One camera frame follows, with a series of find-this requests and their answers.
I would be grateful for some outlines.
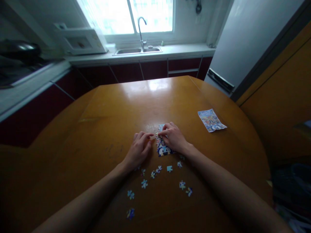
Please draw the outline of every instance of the kitchen sink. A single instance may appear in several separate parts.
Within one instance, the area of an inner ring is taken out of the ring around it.
[[[160,48],[147,48],[143,49],[143,52],[162,52]]]
[[[122,49],[118,50],[114,55],[141,53],[142,49]]]
[[[113,56],[116,55],[130,55],[130,54],[144,54],[144,53],[154,53],[154,52],[163,52],[160,47],[158,48],[145,48],[145,49],[120,49],[116,51]]]

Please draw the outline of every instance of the wooden table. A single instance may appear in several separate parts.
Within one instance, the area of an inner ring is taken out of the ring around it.
[[[228,128],[209,133],[198,111],[213,108]],[[209,84],[189,76],[100,86],[59,114],[38,136],[5,182],[9,223],[29,232],[109,173],[125,157],[139,131],[156,133],[173,121],[190,143],[228,169],[266,202],[272,190],[264,148],[237,105]],[[238,231],[192,165],[177,167],[179,155],[158,157],[156,142],[140,171],[132,172],[94,220],[90,231]],[[151,179],[159,165],[162,171]],[[166,167],[172,165],[173,172]],[[141,188],[143,178],[148,180]],[[188,197],[183,180],[193,188]],[[135,193],[129,200],[127,190]],[[129,221],[126,212],[135,208]]]

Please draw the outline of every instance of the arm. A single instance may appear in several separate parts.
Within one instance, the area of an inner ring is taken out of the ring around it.
[[[145,148],[144,143],[150,136],[153,134],[136,133],[129,152],[120,164],[33,232],[83,232],[120,181],[145,160],[151,148],[151,141]]]
[[[165,124],[158,135],[168,136],[163,137],[165,143],[193,163],[240,223],[256,232],[292,232],[281,217],[247,185],[188,143],[173,122]]]

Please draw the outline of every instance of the cooking pot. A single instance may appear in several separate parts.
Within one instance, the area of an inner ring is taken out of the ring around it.
[[[26,65],[34,65],[42,60],[40,58],[41,49],[39,45],[23,40],[0,41],[0,55],[20,60]]]

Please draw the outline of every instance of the forearm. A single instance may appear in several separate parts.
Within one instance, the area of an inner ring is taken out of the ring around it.
[[[184,152],[226,208],[245,226],[259,232],[291,232],[285,222],[254,191],[193,145]]]
[[[34,232],[83,232],[119,182],[129,173],[123,163],[76,197]]]

